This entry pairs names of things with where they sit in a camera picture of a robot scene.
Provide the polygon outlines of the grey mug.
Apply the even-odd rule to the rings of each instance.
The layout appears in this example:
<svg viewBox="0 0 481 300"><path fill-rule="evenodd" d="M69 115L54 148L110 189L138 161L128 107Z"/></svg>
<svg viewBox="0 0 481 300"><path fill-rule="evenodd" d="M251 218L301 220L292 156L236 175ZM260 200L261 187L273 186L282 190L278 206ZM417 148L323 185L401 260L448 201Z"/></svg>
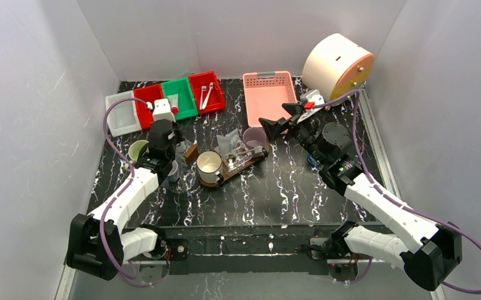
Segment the grey mug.
<svg viewBox="0 0 481 300"><path fill-rule="evenodd" d="M177 161L173 161L171 170L169 171L166 180L167 180L168 183L176 183L176 182L178 182L179 177L180 177L180 175L179 175L179 165L178 165Z"/></svg>

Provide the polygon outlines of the black cap toothpaste tube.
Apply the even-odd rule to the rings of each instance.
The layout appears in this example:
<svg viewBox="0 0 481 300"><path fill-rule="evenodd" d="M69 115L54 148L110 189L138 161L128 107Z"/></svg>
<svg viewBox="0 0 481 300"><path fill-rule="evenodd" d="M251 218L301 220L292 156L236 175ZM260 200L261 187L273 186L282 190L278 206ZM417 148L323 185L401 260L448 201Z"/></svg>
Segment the black cap toothpaste tube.
<svg viewBox="0 0 481 300"><path fill-rule="evenodd" d="M239 143L239 130L234 129L225 135L229 142L229 151L235 151L238 148Z"/></svg>

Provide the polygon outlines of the clear holder with round holes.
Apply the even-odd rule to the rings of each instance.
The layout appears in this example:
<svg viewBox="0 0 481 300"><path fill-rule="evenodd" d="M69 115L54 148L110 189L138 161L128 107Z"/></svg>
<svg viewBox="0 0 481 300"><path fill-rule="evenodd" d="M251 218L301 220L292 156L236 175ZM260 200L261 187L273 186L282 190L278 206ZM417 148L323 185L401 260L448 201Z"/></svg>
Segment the clear holder with round holes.
<svg viewBox="0 0 481 300"><path fill-rule="evenodd" d="M183 156L192 145L193 143L191 141L185 139L176 146L176 153Z"/></svg>

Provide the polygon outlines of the white ribbed mug black rim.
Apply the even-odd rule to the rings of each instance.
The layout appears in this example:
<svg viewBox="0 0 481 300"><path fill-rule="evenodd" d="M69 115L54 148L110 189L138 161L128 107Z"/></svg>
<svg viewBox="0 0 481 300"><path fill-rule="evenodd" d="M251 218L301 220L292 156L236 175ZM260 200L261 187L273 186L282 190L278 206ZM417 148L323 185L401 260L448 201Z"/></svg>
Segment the white ribbed mug black rim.
<svg viewBox="0 0 481 300"><path fill-rule="evenodd" d="M222 180L222 158L215 151L206 151L196 160L200 179L206 184L215 184Z"/></svg>

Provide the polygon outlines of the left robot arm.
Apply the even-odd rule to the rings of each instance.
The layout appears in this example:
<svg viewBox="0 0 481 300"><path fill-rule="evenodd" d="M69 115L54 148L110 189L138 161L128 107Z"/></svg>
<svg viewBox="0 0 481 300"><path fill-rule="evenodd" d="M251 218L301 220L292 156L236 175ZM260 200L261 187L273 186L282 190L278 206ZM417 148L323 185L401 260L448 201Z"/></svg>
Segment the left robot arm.
<svg viewBox="0 0 481 300"><path fill-rule="evenodd" d="M155 250L158 229L123 229L141 203L167 179L183 140L176 122L161 119L151 124L149 139L122 186L89 214L72 219L66 266L109 281L124 274L124 263Z"/></svg>

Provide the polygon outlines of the pink cap toothpaste tube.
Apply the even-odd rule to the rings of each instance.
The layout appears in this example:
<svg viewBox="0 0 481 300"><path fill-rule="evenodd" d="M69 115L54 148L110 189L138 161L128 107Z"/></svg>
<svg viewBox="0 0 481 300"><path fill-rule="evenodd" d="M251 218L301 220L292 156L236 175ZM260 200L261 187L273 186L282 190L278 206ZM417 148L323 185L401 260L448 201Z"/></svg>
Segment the pink cap toothpaste tube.
<svg viewBox="0 0 481 300"><path fill-rule="evenodd" d="M171 106L171 112L173 113L173 115L178 114L178 112L179 112L179 95L178 94L168 95L167 99L169 100L169 104Z"/></svg>

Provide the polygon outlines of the clear textured square holder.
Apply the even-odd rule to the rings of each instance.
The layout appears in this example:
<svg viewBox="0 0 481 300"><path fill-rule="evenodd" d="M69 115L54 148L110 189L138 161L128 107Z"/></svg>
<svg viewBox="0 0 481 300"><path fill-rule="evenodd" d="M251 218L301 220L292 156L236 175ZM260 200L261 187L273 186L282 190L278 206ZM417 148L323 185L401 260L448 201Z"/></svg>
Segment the clear textured square holder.
<svg viewBox="0 0 481 300"><path fill-rule="evenodd" d="M233 151L231 154L248 150L247 146L243 142L238 143L238 148ZM222 164L224 167L225 173L234 173L236 171L241 170L247 163L251 160L251 156L241 157L240 159L228 159L228 157L222 157Z"/></svg>

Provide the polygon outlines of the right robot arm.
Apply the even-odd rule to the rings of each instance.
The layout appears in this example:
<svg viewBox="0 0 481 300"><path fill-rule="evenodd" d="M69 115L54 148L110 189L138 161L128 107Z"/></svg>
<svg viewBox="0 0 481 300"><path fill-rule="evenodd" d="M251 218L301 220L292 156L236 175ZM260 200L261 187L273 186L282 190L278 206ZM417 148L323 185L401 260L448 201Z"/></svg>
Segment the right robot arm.
<svg viewBox="0 0 481 300"><path fill-rule="evenodd" d="M318 130L309 120L313 110L300 104L283 107L290 118L259 119L269 140L275 141L282 132L286 139L295 139L318 162L319 176L330 189L366 209L391 231L382 234L347 221L311 250L378 258L403 269L419 287L436 290L462 260L460 234L406 211L402 201L370 179L354 156L346 127L330 122Z"/></svg>

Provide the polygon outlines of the beige toothbrush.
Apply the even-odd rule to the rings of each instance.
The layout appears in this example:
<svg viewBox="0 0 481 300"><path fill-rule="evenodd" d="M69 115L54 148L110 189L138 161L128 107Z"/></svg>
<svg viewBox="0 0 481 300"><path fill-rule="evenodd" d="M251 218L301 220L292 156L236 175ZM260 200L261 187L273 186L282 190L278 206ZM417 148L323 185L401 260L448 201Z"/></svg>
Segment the beige toothbrush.
<svg viewBox="0 0 481 300"><path fill-rule="evenodd" d="M251 156L251 159L252 159L252 158L258 158L258 157L264 156L264 153L265 153L265 149L263 147L255 147L253 149L230 154L228 156L228 159L240 159L246 156Z"/></svg>

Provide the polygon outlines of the green mug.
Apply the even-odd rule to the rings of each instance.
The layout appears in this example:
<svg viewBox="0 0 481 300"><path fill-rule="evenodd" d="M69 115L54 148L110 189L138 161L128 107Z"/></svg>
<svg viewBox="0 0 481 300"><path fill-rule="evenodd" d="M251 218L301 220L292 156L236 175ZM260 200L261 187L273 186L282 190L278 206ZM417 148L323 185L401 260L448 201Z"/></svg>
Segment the green mug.
<svg viewBox="0 0 481 300"><path fill-rule="evenodd" d="M130 145L127 155L131 164L137 162L141 150L146 148L148 144L147 140L138 140Z"/></svg>

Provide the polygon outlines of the orange cap toothpaste tube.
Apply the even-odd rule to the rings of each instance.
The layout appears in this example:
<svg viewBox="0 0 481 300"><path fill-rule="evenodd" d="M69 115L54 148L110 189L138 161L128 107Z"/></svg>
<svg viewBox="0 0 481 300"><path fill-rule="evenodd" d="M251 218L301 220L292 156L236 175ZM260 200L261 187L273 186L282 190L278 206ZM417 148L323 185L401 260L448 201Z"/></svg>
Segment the orange cap toothpaste tube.
<svg viewBox="0 0 481 300"><path fill-rule="evenodd" d="M232 138L228 135L217 135L216 139L218 143L219 154L223 158L228 158L231 153Z"/></svg>

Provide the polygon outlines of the brown wooden holder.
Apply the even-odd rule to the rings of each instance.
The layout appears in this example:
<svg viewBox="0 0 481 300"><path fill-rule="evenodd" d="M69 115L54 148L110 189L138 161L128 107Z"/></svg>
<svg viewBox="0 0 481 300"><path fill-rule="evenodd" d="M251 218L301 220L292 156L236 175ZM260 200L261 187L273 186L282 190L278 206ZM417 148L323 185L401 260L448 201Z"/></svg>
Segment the brown wooden holder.
<svg viewBox="0 0 481 300"><path fill-rule="evenodd" d="M196 163L199 157L199 150L195 144L191 145L184 153L184 160L187 165L193 165Z"/></svg>

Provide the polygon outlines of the purple mug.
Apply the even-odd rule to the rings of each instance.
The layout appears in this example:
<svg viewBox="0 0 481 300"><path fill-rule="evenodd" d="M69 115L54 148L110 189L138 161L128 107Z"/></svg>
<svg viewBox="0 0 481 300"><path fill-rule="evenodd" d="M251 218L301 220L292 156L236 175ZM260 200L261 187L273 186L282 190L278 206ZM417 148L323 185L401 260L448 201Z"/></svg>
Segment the purple mug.
<svg viewBox="0 0 481 300"><path fill-rule="evenodd" d="M253 150L258 146L264 147L267 142L267 136L261 128L250 127L244 131L242 140L248 150Z"/></svg>

